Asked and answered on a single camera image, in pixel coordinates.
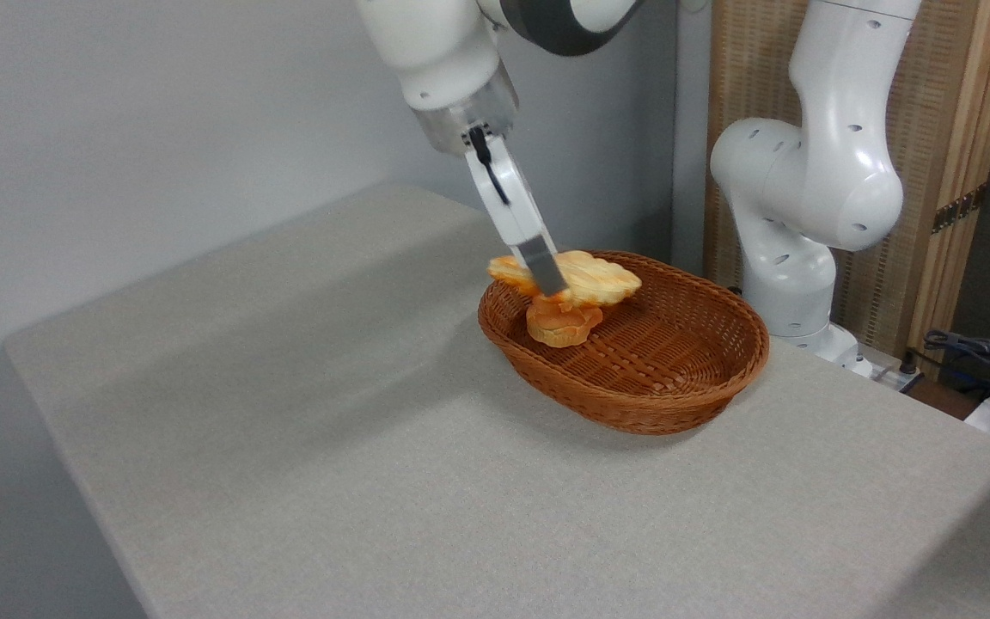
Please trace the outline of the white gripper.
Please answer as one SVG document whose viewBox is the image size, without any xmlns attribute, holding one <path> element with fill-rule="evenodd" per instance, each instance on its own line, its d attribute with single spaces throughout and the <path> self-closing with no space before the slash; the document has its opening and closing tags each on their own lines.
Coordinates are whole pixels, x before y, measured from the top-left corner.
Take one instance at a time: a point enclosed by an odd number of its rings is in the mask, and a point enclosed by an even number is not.
<svg viewBox="0 0 990 619">
<path fill-rule="evenodd" d="M 530 271 L 542 295 L 559 295 L 567 284 L 555 260 L 557 249 L 504 138 L 470 129 L 463 141 L 473 184 L 500 239 Z"/>
</svg>

